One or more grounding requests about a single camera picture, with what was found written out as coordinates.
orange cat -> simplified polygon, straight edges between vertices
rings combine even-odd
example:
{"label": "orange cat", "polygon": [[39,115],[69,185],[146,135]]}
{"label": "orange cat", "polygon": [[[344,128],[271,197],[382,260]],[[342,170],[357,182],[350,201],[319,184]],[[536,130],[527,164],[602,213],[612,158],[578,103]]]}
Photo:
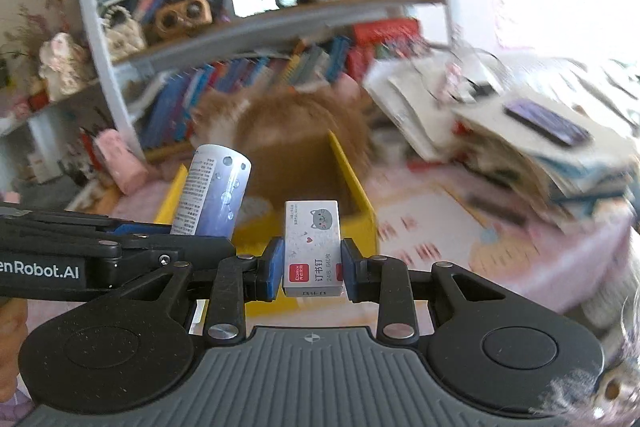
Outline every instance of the orange cat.
{"label": "orange cat", "polygon": [[369,129],[364,118],[331,90],[262,94],[243,89],[225,94],[211,89],[191,117],[194,146],[215,143],[248,154],[260,146],[332,131],[358,176],[364,176],[369,166]]}

smartphone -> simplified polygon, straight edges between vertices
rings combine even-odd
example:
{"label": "smartphone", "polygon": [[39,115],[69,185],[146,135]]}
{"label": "smartphone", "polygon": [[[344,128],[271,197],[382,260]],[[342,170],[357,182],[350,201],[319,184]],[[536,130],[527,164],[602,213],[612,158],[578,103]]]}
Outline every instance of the smartphone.
{"label": "smartphone", "polygon": [[591,141],[589,131],[532,100],[507,103],[504,112],[560,147],[576,147]]}

metal screw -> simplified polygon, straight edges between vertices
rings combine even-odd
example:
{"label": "metal screw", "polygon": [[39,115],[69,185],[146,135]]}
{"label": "metal screw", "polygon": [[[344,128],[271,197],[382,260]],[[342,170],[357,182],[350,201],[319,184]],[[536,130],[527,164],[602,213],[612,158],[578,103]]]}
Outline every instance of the metal screw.
{"label": "metal screw", "polygon": [[383,328],[382,332],[385,333],[388,338],[396,339],[398,341],[409,339],[415,334],[414,328],[412,328],[409,324],[398,322],[387,324]]}
{"label": "metal screw", "polygon": [[238,336],[238,328],[236,328],[233,324],[216,324],[215,326],[210,327],[207,330],[207,334],[212,339],[217,339],[219,341],[229,341]]}

fluffy keychain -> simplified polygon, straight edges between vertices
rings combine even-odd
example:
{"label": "fluffy keychain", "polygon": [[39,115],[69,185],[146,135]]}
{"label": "fluffy keychain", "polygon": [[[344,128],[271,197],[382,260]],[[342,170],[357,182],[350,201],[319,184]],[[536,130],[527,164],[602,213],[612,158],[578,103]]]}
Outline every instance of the fluffy keychain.
{"label": "fluffy keychain", "polygon": [[556,415],[568,427],[629,427],[640,417],[640,289],[620,317],[620,355],[601,375],[577,371],[554,380],[539,413]]}

yellow storage bin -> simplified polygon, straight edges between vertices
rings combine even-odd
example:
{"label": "yellow storage bin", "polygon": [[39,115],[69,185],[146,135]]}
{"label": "yellow storage bin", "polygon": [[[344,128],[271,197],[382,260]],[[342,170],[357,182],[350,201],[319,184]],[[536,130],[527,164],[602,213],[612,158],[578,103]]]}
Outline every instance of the yellow storage bin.
{"label": "yellow storage bin", "polygon": [[[245,195],[265,198],[274,211],[236,228],[232,243],[238,253],[261,255],[272,237],[284,235],[286,201],[336,200],[342,237],[351,237],[365,257],[377,254],[375,212],[334,134],[264,147],[247,158],[252,171]],[[166,223],[175,214],[185,178],[186,168],[180,169],[159,213],[160,222]],[[281,290],[274,303],[249,303],[246,312],[254,317],[293,312],[300,301],[284,296]],[[322,307],[330,301],[313,299],[312,305]]]}

